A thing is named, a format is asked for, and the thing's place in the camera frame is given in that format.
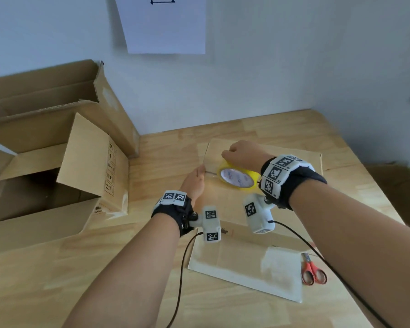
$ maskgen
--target white plastic device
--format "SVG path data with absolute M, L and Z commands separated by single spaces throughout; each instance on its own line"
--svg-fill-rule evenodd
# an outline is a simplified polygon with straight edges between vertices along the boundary
M 204 230 L 204 242 L 217 243 L 222 239 L 220 219 L 215 206 L 205 206 L 196 221 L 189 221 L 191 227 L 202 227 Z
M 268 233 L 275 229 L 275 223 L 269 223 L 273 221 L 270 210 L 275 207 L 275 204 L 268 204 L 264 199 L 264 195 L 250 193 L 243 200 L 247 225 L 253 233 Z

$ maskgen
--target scissors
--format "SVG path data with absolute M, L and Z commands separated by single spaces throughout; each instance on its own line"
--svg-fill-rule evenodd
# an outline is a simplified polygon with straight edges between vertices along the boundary
M 320 268 L 317 268 L 311 261 L 308 253 L 302 253 L 304 257 L 304 268 L 302 270 L 302 282 L 307 286 L 312 286 L 315 282 L 325 284 L 328 281 L 327 274 Z

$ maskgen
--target wooden table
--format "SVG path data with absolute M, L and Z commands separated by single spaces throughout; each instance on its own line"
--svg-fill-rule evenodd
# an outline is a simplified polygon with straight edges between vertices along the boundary
M 0 327 L 60 327 L 82 292 L 146 223 L 161 193 L 179 188 L 215 137 L 321 152 L 331 186 L 401 221 L 355 154 L 316 111 L 146 135 L 140 157 L 130 161 L 128 216 L 107 220 L 94 215 L 79 235 L 0 255 Z M 173 315 L 180 262 L 190 238 L 180 239 L 158 327 Z M 186 269 L 173 327 L 370 327 L 337 278 L 314 260 L 330 278 L 327 285 L 304 287 L 302 304 Z

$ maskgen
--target yellow packing tape roll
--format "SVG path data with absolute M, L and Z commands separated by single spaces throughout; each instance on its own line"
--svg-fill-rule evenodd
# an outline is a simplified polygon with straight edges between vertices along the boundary
M 260 174 L 255 171 L 235 167 L 226 160 L 223 160 L 220 164 L 217 176 L 219 176 L 223 182 L 242 189 L 255 187 L 261 177 Z

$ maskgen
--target person's right arm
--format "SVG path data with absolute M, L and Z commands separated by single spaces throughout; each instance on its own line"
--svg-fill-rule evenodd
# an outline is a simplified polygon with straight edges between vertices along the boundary
M 260 173 L 273 155 L 240 141 L 222 157 Z M 344 280 L 390 325 L 410 327 L 410 228 L 315 180 L 299 185 L 289 203 Z

